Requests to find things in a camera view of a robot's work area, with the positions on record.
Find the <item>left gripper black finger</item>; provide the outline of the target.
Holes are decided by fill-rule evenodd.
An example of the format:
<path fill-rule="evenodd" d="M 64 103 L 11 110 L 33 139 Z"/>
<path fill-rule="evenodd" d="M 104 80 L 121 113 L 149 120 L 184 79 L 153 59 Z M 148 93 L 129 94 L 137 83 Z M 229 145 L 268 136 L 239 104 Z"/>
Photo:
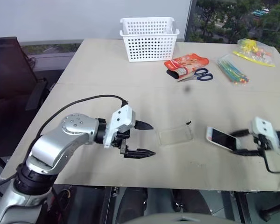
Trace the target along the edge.
<path fill-rule="evenodd" d="M 136 129 L 136 130 L 153 130 L 154 128 L 146 122 L 136 120 L 134 129 Z"/>
<path fill-rule="evenodd" d="M 124 158 L 130 159 L 142 159 L 155 155 L 156 153 L 147 149 L 136 149 L 129 150 L 128 145 L 126 144 L 126 140 L 122 140 L 120 145 L 120 154 L 124 156 Z"/>

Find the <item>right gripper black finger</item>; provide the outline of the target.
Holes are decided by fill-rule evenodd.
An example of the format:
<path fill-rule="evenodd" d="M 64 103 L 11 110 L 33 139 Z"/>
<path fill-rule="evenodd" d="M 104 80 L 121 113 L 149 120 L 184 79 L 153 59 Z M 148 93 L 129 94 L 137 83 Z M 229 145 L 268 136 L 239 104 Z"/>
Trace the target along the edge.
<path fill-rule="evenodd" d="M 262 156 L 262 153 L 259 150 L 240 149 L 234 150 L 232 153 L 241 156 Z"/>
<path fill-rule="evenodd" d="M 237 130 L 234 131 L 232 133 L 230 133 L 231 136 L 236 137 L 236 138 L 240 138 L 240 137 L 245 137 L 250 135 L 250 132 L 248 129 L 242 129 L 242 130 Z"/>

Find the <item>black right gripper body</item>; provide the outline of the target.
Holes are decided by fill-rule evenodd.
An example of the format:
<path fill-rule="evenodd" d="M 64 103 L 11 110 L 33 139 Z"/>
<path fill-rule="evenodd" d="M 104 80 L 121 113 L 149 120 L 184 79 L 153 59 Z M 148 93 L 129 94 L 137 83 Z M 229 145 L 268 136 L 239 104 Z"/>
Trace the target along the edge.
<path fill-rule="evenodd" d="M 263 134 L 256 134 L 253 136 L 254 143 L 257 144 L 257 149 L 260 152 L 272 151 L 273 148 L 269 143 L 269 140 Z"/>

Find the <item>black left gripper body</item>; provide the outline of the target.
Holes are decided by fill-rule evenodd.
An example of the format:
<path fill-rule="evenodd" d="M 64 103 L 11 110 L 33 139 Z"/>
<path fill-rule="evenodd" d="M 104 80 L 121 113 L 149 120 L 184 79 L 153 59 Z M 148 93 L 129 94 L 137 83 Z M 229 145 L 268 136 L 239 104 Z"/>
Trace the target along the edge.
<path fill-rule="evenodd" d="M 117 147 L 119 149 L 126 149 L 126 140 L 130 138 L 130 130 L 123 133 L 117 132 L 113 141 L 112 147 Z"/>

